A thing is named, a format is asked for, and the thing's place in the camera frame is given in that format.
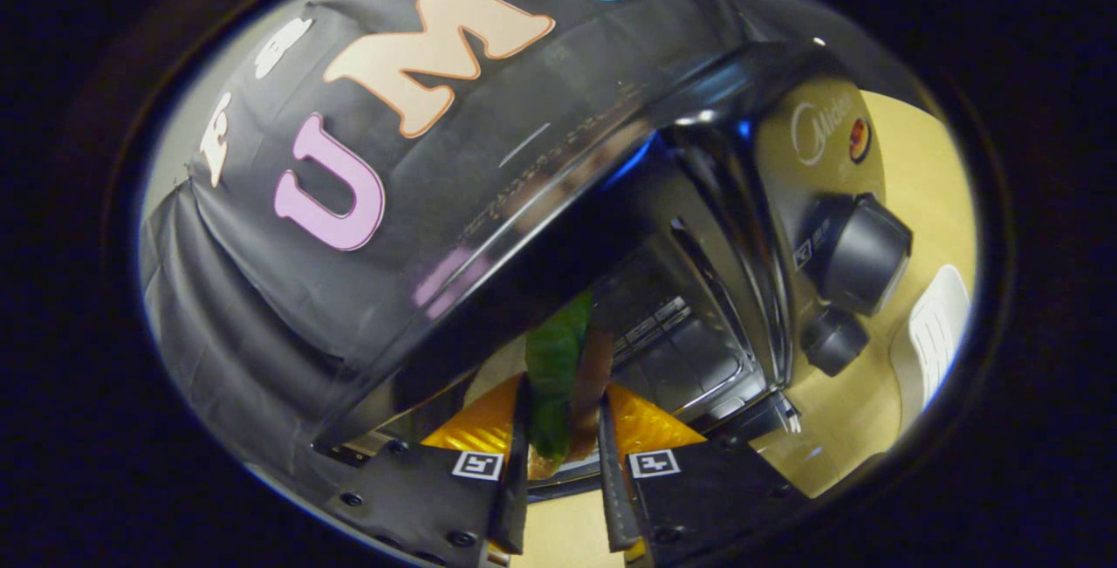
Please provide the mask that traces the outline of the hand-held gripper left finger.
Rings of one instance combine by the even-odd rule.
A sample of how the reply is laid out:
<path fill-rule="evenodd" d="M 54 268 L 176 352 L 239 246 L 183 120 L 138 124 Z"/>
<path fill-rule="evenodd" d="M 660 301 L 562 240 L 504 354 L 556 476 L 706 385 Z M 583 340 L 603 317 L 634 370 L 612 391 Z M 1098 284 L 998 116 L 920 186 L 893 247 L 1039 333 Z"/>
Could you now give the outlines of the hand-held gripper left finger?
<path fill-rule="evenodd" d="M 392 440 L 325 502 L 338 524 L 404 564 L 483 565 L 497 543 L 524 550 L 531 389 L 519 376 L 496 389 L 494 429 L 508 443 L 494 453 Z"/>

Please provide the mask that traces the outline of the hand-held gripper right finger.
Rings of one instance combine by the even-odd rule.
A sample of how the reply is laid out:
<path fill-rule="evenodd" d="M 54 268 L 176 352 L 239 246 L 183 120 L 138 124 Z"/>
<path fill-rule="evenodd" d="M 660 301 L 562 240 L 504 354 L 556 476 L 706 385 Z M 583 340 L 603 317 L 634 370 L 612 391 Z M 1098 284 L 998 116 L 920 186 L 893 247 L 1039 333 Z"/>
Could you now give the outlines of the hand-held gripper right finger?
<path fill-rule="evenodd" d="M 607 386 L 598 430 L 609 547 L 628 565 L 723 564 L 798 511 L 750 443 L 706 440 L 623 386 Z"/>

